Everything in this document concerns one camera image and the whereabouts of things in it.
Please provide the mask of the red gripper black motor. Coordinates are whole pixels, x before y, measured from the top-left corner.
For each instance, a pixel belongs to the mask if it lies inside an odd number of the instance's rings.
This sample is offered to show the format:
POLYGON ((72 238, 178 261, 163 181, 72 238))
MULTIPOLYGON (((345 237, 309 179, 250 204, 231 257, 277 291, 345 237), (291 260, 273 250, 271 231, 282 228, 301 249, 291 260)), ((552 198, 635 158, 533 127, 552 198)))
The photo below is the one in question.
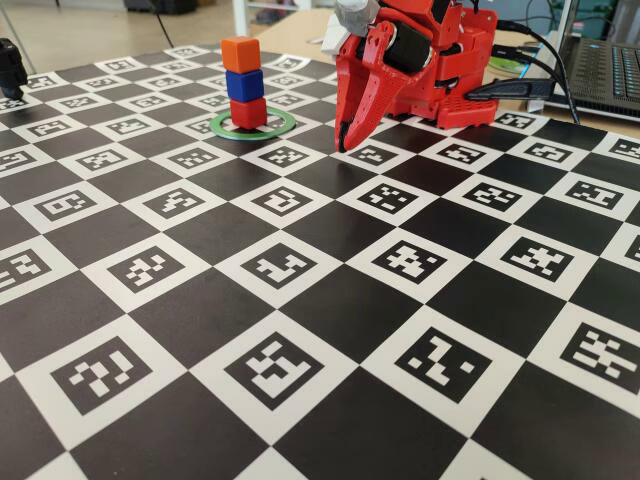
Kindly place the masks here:
POLYGON ((431 113, 448 15, 447 1, 389 1, 365 39, 346 40, 336 57, 338 152, 359 145, 385 113, 431 113))

